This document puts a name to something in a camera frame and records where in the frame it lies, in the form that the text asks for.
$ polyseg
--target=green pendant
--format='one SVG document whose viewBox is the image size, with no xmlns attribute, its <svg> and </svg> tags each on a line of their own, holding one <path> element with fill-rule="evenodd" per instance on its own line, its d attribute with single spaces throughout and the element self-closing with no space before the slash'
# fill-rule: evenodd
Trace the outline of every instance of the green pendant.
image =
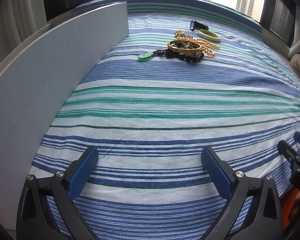
<svg viewBox="0 0 300 240">
<path fill-rule="evenodd" d="M 138 59 L 139 59 L 139 60 L 146 61 L 146 60 L 151 59 L 151 57 L 152 57 L 153 55 L 154 55 L 153 52 L 148 52 L 148 53 L 146 53 L 146 54 L 141 54 L 141 55 L 139 55 L 139 56 L 138 56 Z"/>
</svg>

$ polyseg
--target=silver screw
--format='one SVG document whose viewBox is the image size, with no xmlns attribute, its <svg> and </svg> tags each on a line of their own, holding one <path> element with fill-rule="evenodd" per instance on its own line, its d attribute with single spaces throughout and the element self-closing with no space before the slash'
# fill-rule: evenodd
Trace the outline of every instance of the silver screw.
<svg viewBox="0 0 300 240">
<path fill-rule="evenodd" d="M 56 172 L 56 176 L 57 176 L 57 177 L 62 177 L 64 174 L 65 174 L 64 171 L 57 171 L 57 172 Z"/>
<path fill-rule="evenodd" d="M 266 176 L 266 179 L 267 179 L 267 180 L 273 180 L 273 177 L 272 177 L 270 174 L 268 174 L 268 175 Z"/>
<path fill-rule="evenodd" d="M 34 175 L 30 174 L 30 175 L 28 175 L 27 180 L 33 180 L 33 178 L 34 178 Z"/>
<path fill-rule="evenodd" d="M 237 177 L 242 178 L 244 176 L 244 173 L 242 171 L 237 171 L 235 173 L 237 175 Z"/>
</svg>

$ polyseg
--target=orange object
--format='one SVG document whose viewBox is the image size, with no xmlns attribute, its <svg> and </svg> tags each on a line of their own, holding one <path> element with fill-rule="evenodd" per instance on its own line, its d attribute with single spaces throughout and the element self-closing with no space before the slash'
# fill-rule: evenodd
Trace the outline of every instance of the orange object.
<svg viewBox="0 0 300 240">
<path fill-rule="evenodd" d="M 282 212 L 282 222 L 283 222 L 283 231 L 290 224 L 288 219 L 291 209 L 294 205 L 294 200 L 298 195 L 299 190 L 293 187 L 284 197 L 280 200 L 281 212 Z"/>
</svg>

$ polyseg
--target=white panel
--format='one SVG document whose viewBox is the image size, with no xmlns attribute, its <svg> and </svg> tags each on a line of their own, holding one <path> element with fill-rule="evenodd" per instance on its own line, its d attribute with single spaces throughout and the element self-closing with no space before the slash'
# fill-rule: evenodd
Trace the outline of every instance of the white panel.
<svg viewBox="0 0 300 240">
<path fill-rule="evenodd" d="M 0 222 L 15 229 L 31 163 L 87 73 L 129 34 L 126 3 L 75 17 L 27 46 L 0 74 Z"/>
</svg>

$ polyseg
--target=jade bangle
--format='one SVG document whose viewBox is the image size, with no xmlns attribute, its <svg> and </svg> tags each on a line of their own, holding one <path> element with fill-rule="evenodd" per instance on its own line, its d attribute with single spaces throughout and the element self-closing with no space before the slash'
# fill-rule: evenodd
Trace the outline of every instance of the jade bangle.
<svg viewBox="0 0 300 240">
<path fill-rule="evenodd" d="M 198 30 L 197 34 L 201 37 L 206 39 L 207 41 L 212 41 L 212 42 L 220 42 L 221 38 L 219 35 L 211 32 L 211 31 L 207 31 L 207 30 Z"/>
</svg>

